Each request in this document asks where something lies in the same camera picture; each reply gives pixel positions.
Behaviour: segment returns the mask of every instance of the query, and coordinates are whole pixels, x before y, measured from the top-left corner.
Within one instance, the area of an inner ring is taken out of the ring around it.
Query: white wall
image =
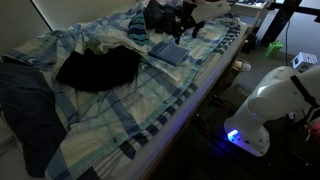
[[[53,30],[125,12],[136,0],[33,0]]]
[[[320,1],[303,0],[300,6],[320,9]],[[270,11],[260,27],[257,36],[262,38],[272,22],[275,11]],[[320,60],[320,23],[314,22],[316,17],[307,14],[294,13],[290,19],[290,27],[288,30],[288,54],[297,55],[299,52],[315,54]],[[277,40],[284,45],[280,50],[285,52],[285,32],[287,25],[284,27]]]
[[[29,0],[1,0],[0,13],[0,54],[50,31]]]

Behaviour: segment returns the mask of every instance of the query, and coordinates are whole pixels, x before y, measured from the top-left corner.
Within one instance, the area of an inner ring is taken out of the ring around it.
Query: blue plaid blanket
[[[128,38],[129,22],[143,7],[137,3],[126,13],[50,32],[4,55],[39,68],[55,93],[56,111],[68,135],[47,167],[47,178],[104,179],[122,172],[196,89],[192,81],[210,53],[222,46],[223,54],[240,30],[238,21],[225,17],[207,22],[196,39],[192,29],[187,30],[179,46],[190,50],[188,59],[174,67],[147,55],[160,41],[174,43],[172,36],[149,31],[150,45],[137,45]],[[119,45],[145,59],[132,84],[88,93],[56,82],[55,75],[72,51],[91,48],[105,53]]]

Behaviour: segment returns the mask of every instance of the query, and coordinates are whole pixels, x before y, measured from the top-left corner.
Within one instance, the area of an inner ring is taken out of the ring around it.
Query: blue light
[[[230,141],[233,141],[233,136],[236,135],[236,134],[238,134],[238,133],[239,133],[238,130],[233,130],[233,131],[229,132],[229,133],[228,133],[228,139],[229,139]]]

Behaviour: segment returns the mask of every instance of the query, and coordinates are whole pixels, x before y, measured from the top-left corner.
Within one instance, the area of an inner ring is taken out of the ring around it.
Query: desk
[[[264,3],[257,3],[253,5],[244,4],[244,3],[235,3],[231,7],[231,12],[254,18],[254,22],[251,24],[253,28],[259,26],[267,13],[266,8],[271,4],[273,0],[266,0]]]

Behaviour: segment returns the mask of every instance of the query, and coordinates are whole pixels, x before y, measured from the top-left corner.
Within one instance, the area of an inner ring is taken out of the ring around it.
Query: blue book
[[[165,42],[158,43],[149,51],[150,56],[160,59],[173,66],[177,66],[179,63],[186,60],[188,54],[188,50],[175,44],[168,44]]]

